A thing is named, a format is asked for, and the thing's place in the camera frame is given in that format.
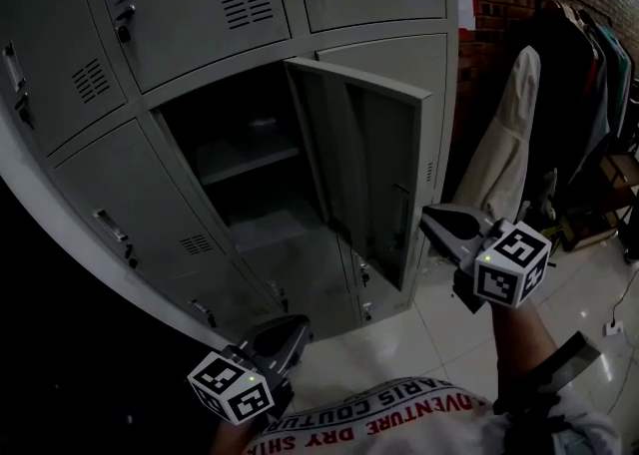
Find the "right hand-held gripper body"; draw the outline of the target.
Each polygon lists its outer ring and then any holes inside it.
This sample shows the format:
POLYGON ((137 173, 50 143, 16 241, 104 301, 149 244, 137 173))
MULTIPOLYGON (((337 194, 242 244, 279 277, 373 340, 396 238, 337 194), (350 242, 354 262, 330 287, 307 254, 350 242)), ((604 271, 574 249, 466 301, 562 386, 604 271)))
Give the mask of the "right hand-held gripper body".
POLYGON ((420 228, 456 265, 453 292, 473 313, 486 301, 517 308, 544 278, 552 244, 524 222, 496 221, 475 207, 440 204, 422 210, 420 228))

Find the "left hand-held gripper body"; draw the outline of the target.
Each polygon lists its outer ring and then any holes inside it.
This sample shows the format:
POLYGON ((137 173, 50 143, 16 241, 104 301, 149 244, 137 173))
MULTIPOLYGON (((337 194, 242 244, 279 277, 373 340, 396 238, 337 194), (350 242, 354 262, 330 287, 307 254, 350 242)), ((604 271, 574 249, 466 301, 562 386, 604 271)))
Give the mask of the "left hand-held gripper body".
POLYGON ((278 419, 295 396, 289 373, 313 338, 304 315, 269 320, 207 355, 188 381, 207 409, 234 425, 263 413, 278 419))

